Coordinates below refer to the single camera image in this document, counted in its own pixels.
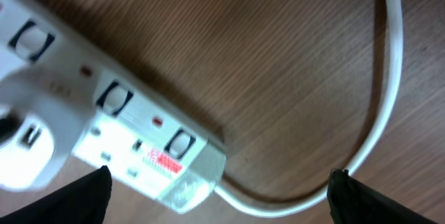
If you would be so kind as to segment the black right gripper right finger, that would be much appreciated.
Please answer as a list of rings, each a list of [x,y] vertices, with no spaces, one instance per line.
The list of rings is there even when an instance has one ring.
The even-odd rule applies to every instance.
[[[359,182],[347,170],[332,170],[327,200],[335,224],[433,224],[421,214]]]

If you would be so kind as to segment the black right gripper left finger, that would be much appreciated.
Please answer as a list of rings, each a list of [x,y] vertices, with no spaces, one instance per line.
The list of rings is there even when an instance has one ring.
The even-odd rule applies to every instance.
[[[10,224],[102,224],[113,180],[107,166],[1,217]]]

